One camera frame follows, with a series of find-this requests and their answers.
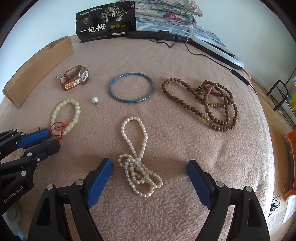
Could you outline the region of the folded floral quilt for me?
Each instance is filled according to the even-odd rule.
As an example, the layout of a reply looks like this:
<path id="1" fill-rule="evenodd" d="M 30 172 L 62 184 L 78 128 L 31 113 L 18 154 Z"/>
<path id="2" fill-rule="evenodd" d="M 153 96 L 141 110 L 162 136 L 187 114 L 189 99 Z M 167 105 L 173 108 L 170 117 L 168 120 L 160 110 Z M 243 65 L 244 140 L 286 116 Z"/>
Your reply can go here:
<path id="1" fill-rule="evenodd" d="M 195 1 L 134 1 L 137 19 L 174 22 L 179 25 L 195 25 L 203 12 Z"/>

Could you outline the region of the black snack bag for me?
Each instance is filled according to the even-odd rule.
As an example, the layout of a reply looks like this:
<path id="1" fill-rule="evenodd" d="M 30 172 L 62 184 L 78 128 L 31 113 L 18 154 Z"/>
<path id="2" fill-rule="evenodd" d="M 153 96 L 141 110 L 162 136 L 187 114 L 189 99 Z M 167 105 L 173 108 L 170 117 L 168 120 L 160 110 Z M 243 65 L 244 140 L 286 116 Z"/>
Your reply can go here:
<path id="1" fill-rule="evenodd" d="M 95 6 L 76 14 L 76 35 L 82 43 L 125 37 L 137 30 L 134 1 Z"/>

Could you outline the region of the open cardboard box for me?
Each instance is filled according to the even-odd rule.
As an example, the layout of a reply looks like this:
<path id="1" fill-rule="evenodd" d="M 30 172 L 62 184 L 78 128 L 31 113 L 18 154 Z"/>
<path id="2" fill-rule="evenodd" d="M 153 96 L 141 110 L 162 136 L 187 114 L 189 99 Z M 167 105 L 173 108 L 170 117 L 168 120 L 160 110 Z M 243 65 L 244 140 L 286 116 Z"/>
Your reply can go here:
<path id="1" fill-rule="evenodd" d="M 37 84 L 60 62 L 74 53 L 70 37 L 55 40 L 25 62 L 3 88 L 3 94 L 15 106 L 23 102 Z"/>

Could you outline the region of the red strap wristwatch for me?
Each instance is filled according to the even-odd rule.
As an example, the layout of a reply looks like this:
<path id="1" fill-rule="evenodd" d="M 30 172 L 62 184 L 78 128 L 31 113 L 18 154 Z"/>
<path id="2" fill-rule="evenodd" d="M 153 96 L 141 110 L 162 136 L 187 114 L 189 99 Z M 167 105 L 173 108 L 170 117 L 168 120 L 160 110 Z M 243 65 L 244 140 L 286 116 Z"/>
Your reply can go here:
<path id="1" fill-rule="evenodd" d="M 85 66 L 75 66 L 67 70 L 61 77 L 60 85 L 64 91 L 71 90 L 78 85 L 85 85 L 89 80 L 89 70 Z"/>

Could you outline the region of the black clothes rack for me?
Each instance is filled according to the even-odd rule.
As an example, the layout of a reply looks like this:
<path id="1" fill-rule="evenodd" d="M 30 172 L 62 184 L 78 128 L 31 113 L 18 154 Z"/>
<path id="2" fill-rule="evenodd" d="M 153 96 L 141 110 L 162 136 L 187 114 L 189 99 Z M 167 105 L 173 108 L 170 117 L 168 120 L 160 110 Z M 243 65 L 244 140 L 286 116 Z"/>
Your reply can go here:
<path id="1" fill-rule="evenodd" d="M 293 77 L 295 77 L 295 68 L 286 82 L 277 80 L 266 95 L 271 98 L 274 105 L 274 107 L 272 107 L 273 111 L 278 111 L 289 125 L 295 129 L 295 120 L 292 118 L 292 116 L 295 116 L 295 112 L 288 102 L 289 90 L 287 87 Z"/>

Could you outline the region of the pink blanket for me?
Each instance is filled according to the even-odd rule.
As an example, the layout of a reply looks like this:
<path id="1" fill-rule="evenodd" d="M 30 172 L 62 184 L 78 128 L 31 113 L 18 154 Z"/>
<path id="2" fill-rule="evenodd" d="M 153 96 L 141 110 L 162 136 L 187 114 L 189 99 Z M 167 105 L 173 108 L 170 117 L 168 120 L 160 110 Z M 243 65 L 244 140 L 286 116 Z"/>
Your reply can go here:
<path id="1" fill-rule="evenodd" d="M 194 159 L 215 180 L 231 188 L 254 190 L 264 215 L 274 191 L 273 145 L 257 95 L 228 70 L 196 50 L 168 48 L 148 40 L 117 38 L 80 43 L 33 89 L 21 107 L 1 102 L 1 130 L 31 133 L 50 125 L 59 103 L 78 101 L 81 114 L 60 140 L 60 150 L 37 165 L 34 187 L 18 202 L 20 231 L 28 235 L 48 184 L 71 185 L 109 158 L 113 171 L 91 215 L 105 240 L 194 240 L 206 217 L 187 176 Z M 61 77 L 75 66 L 89 70 L 85 85 L 64 91 Z M 124 73 L 142 73 L 155 83 L 152 97 L 139 103 L 113 99 L 108 86 Z M 228 88 L 238 118 L 233 129 L 211 129 L 195 113 L 168 98 L 162 84 L 180 78 L 192 87 L 203 81 Z M 98 97 L 99 108 L 92 102 Z"/>

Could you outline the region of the pearl earring stud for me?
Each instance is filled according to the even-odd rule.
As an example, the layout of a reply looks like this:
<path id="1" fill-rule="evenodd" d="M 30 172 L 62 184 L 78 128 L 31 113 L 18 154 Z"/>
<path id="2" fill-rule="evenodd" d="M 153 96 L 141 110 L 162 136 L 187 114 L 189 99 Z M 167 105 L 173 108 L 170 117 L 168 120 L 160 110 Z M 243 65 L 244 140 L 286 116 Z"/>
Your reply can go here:
<path id="1" fill-rule="evenodd" d="M 97 108 L 99 108 L 99 105 L 98 105 L 98 97 L 93 97 L 92 98 L 92 102 L 97 106 Z"/>

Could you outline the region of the orange floral cloth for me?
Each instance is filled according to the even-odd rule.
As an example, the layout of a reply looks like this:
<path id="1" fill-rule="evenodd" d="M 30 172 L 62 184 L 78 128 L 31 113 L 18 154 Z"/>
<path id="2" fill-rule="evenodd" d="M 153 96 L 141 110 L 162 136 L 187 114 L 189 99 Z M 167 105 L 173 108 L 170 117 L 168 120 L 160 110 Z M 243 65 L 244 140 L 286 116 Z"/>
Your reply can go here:
<path id="1" fill-rule="evenodd" d="M 285 135 L 285 139 L 288 144 L 291 159 L 291 179 L 290 190 L 284 195 L 284 201 L 287 201 L 290 196 L 295 195 L 295 131 L 289 132 Z"/>

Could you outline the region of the blue bangle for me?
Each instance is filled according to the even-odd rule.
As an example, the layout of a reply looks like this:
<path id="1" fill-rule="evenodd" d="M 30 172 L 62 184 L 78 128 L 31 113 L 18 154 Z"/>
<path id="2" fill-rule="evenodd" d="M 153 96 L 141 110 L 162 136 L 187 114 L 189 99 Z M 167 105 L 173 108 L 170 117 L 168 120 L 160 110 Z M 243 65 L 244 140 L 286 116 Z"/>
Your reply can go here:
<path id="1" fill-rule="evenodd" d="M 124 73 L 113 80 L 108 86 L 110 96 L 119 102 L 139 103 L 154 94 L 154 81 L 142 73 Z"/>

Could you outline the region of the green jade red-string pendant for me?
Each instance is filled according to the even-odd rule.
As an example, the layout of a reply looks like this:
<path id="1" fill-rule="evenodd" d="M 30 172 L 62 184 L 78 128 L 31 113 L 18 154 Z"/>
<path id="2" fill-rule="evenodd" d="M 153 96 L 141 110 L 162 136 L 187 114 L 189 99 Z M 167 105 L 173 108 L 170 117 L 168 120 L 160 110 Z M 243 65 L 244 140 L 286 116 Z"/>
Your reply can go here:
<path id="1" fill-rule="evenodd" d="M 56 119 L 50 120 L 49 128 L 44 128 L 42 131 L 44 132 L 44 137 L 41 142 L 45 143 L 51 140 L 55 140 L 60 142 L 60 140 L 67 135 L 67 127 L 69 125 L 62 121 L 57 121 Z"/>

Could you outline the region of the blue checkered bed sheet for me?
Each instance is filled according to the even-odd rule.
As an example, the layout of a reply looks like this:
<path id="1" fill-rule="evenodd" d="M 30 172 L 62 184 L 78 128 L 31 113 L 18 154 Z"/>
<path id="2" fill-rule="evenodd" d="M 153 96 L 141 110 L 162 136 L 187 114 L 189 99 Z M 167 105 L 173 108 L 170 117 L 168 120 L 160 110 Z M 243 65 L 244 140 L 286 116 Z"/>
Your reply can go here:
<path id="1" fill-rule="evenodd" d="M 183 37 L 191 38 L 195 36 L 196 38 L 207 42 L 208 44 L 215 46 L 216 48 L 222 50 L 229 55 L 234 55 L 227 47 L 222 43 L 222 41 L 212 32 L 203 29 L 201 26 L 181 26 L 175 25 L 171 22 L 160 22 L 154 20 L 137 20 L 137 30 L 138 31 L 168 31 L 172 34 L 178 34 Z"/>

